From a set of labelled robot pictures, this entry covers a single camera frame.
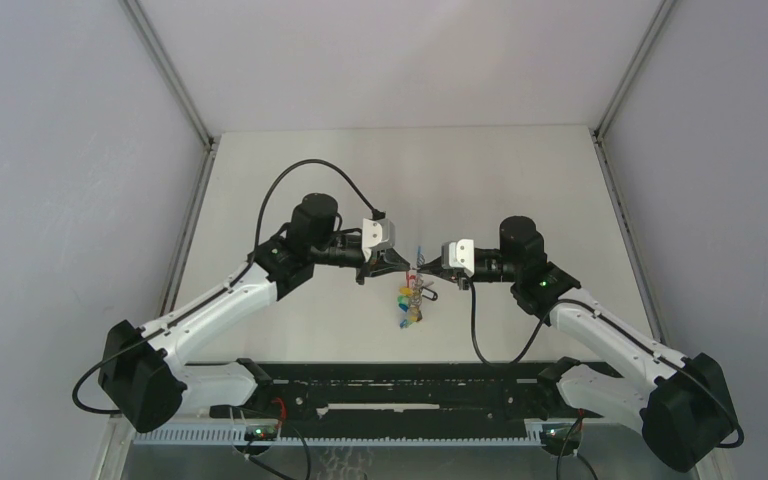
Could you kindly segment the metal key organizer ring plate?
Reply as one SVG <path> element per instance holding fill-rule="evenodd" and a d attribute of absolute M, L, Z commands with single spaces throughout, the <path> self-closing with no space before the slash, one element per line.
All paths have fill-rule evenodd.
<path fill-rule="evenodd" d="M 411 270 L 416 270 L 418 265 L 425 263 L 425 256 L 422 247 L 416 249 L 416 262 Z M 439 295 L 434 291 L 431 286 L 432 281 L 426 282 L 423 275 L 423 284 L 420 289 L 410 289 L 406 287 L 406 280 L 404 285 L 399 288 L 399 294 L 397 297 L 397 304 L 402 312 L 401 320 L 399 321 L 400 329 L 407 329 L 414 324 L 421 322 L 424 318 L 422 306 L 424 302 L 430 303 L 438 300 Z"/>

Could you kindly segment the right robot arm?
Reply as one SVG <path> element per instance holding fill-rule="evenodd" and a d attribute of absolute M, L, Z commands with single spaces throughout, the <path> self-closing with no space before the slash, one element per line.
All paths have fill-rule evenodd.
<path fill-rule="evenodd" d="M 541 372 L 539 406 L 552 416 L 571 408 L 594 413 L 641 435 L 666 466 L 686 473 L 714 449 L 743 445 L 721 366 L 700 353 L 690 358 L 650 338 L 607 310 L 579 280 L 549 261 L 535 222 L 511 216 L 499 226 L 499 245 L 471 239 L 444 244 L 419 268 L 455 283 L 472 296 L 478 283 L 507 283 L 517 305 L 580 342 L 615 376 L 563 357 Z"/>

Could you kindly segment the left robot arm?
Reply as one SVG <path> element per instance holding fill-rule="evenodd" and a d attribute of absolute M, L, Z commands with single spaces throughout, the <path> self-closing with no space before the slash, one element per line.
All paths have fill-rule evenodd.
<path fill-rule="evenodd" d="M 240 362 L 192 365 L 191 357 L 235 323 L 282 300 L 313 277 L 316 266 L 352 268 L 356 281 L 407 272 L 394 248 L 395 227 L 381 213 L 340 231 L 337 201 L 311 193 L 291 218 L 227 279 L 185 306 L 140 326 L 123 320 L 107 333 L 98 384 L 139 433 L 179 413 L 237 406 L 258 417 L 271 388 Z"/>

